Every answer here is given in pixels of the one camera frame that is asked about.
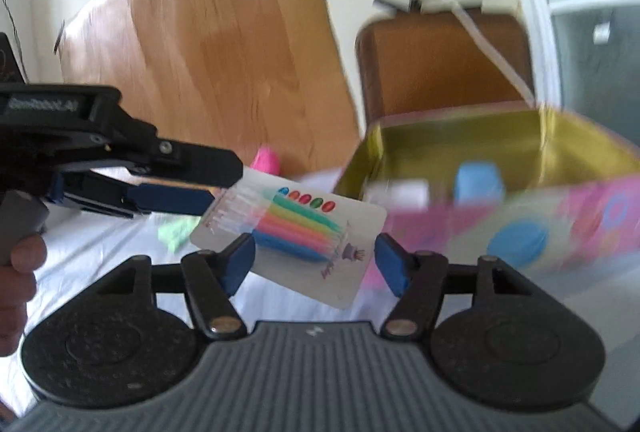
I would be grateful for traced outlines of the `person's left hand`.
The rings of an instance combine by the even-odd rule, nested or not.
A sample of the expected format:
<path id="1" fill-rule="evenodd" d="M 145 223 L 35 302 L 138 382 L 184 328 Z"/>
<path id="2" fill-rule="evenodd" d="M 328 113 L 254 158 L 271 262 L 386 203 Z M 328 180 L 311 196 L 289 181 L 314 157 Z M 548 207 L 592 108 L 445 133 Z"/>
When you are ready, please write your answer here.
<path id="1" fill-rule="evenodd" d="M 37 292 L 35 272 L 46 262 L 42 236 L 20 241 L 11 251 L 8 266 L 0 274 L 0 355 L 11 356 L 20 343 L 27 322 L 27 303 Z"/>

